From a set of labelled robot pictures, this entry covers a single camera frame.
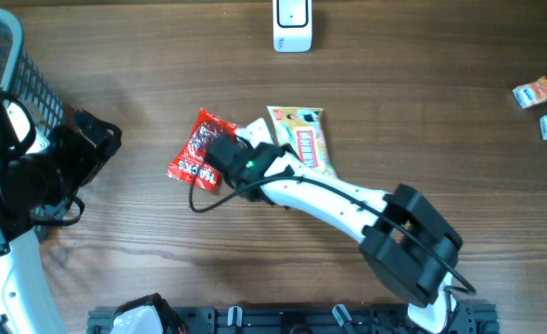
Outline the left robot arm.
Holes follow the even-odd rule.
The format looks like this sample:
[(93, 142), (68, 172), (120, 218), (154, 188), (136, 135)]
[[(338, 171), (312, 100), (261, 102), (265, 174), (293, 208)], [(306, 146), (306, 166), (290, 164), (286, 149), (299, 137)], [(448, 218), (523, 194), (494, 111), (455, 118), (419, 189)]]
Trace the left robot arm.
[(121, 129), (76, 110), (70, 124), (31, 152), (33, 119), (18, 137), (7, 107), (24, 103), (0, 90), (0, 333), (64, 333), (67, 328), (51, 296), (42, 266), (38, 226), (66, 227), (62, 211), (84, 208), (77, 192), (90, 183), (121, 146)]

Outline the red Hacks candy bag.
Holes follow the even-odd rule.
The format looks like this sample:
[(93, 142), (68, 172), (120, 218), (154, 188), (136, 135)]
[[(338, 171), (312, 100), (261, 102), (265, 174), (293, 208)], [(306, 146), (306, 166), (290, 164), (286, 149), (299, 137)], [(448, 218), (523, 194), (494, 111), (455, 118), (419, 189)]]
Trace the red Hacks candy bag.
[(213, 141), (221, 135), (235, 139), (240, 126), (200, 109), (188, 140), (171, 161), (166, 174), (207, 191), (213, 191), (220, 182), (220, 173), (205, 162), (205, 155)]

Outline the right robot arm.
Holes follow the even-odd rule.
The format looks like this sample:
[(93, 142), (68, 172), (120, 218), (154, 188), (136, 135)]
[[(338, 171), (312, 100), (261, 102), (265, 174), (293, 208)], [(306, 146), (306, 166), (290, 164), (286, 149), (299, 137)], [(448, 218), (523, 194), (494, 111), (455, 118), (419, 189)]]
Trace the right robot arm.
[(407, 317), (441, 333), (454, 316), (461, 236), (418, 190), (373, 190), (316, 172), (288, 146), (227, 135), (206, 152), (235, 195), (296, 209), (352, 238), (377, 278), (408, 303)]

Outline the yellow snack bag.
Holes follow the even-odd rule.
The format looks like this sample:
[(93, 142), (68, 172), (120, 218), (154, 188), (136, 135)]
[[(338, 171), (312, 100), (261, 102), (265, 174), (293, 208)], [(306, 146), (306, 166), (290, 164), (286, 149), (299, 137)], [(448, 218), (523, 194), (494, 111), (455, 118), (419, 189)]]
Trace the yellow snack bag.
[(308, 167), (336, 177), (331, 164), (321, 118), (324, 109), (307, 107), (267, 107), (279, 146), (290, 145)]

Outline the small orange box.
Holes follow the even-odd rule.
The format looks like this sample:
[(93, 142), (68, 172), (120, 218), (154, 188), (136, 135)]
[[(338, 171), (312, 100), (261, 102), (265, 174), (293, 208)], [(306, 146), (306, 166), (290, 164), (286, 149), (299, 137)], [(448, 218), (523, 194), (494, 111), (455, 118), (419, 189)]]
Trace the small orange box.
[(547, 102), (547, 77), (532, 83), (521, 84), (512, 93), (522, 109), (530, 109)]

